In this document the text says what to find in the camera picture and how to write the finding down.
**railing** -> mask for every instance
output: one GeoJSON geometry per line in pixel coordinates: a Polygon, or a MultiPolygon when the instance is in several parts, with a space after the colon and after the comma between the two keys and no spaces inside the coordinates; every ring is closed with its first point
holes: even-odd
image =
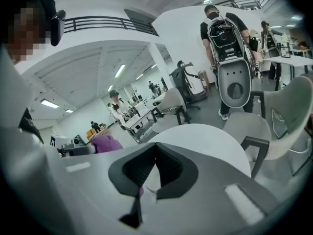
{"type": "Polygon", "coordinates": [[[65,19],[64,33],[94,28],[120,28],[131,29],[157,36],[151,24],[129,20],[125,18],[88,16],[65,19]]]}
{"type": "Polygon", "coordinates": [[[259,10],[262,9],[269,0],[227,0],[216,3],[215,5],[229,6],[243,10],[259,10]]]}

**sneaker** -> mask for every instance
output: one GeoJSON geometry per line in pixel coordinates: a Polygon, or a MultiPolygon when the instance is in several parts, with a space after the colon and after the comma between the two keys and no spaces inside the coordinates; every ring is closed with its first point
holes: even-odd
{"type": "Polygon", "coordinates": [[[225,115],[221,114],[221,109],[219,109],[219,116],[222,118],[222,120],[227,120],[228,119],[227,114],[225,114],[225,115]]]}

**purple cloth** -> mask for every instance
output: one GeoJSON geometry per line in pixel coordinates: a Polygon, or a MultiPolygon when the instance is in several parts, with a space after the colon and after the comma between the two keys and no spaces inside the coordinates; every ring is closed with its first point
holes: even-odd
{"type": "Polygon", "coordinates": [[[91,144],[96,148],[97,153],[123,149],[123,146],[120,144],[120,142],[115,140],[111,135],[95,136],[92,139],[91,144]]]}

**round table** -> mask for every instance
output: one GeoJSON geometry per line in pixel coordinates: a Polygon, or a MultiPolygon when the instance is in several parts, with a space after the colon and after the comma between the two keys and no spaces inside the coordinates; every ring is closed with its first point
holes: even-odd
{"type": "Polygon", "coordinates": [[[251,177],[248,158],[240,144],[225,131],[206,124],[183,124],[167,129],[148,142],[162,142],[223,160],[251,177]]]}

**chair armrest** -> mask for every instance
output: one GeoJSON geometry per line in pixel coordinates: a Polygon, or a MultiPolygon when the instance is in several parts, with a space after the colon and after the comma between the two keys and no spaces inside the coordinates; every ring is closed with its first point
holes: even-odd
{"type": "Polygon", "coordinates": [[[175,114],[176,114],[176,117],[177,117],[178,124],[181,125],[181,120],[180,120],[180,116],[179,116],[180,112],[183,114],[183,116],[184,116],[186,122],[187,122],[187,123],[190,123],[190,119],[191,119],[190,116],[185,112],[183,106],[180,105],[180,106],[178,107],[178,109],[176,109],[176,113],[175,113],[175,114]]]}
{"type": "Polygon", "coordinates": [[[153,117],[153,121],[156,123],[156,122],[157,122],[157,118],[156,118],[156,116],[155,116],[155,112],[157,112],[158,115],[159,115],[161,118],[163,118],[163,115],[162,115],[162,113],[160,112],[160,110],[159,110],[157,107],[155,107],[155,108],[153,108],[153,109],[151,110],[151,115],[152,115],[152,117],[153,117]]]}
{"type": "Polygon", "coordinates": [[[265,112],[264,92],[252,91],[252,92],[251,92],[252,100],[254,100],[254,98],[255,98],[256,96],[259,96],[259,97],[260,97],[260,101],[261,101],[261,116],[262,116],[262,118],[265,119],[265,117],[266,117],[266,112],[265,112]]]}
{"type": "Polygon", "coordinates": [[[243,142],[241,143],[241,147],[244,150],[247,150],[250,145],[260,148],[259,152],[258,152],[258,157],[256,158],[255,165],[254,165],[253,170],[251,172],[251,177],[255,178],[256,174],[258,173],[258,171],[261,168],[261,165],[264,161],[264,158],[266,157],[266,155],[268,153],[269,141],[247,136],[243,140],[243,142]]]}

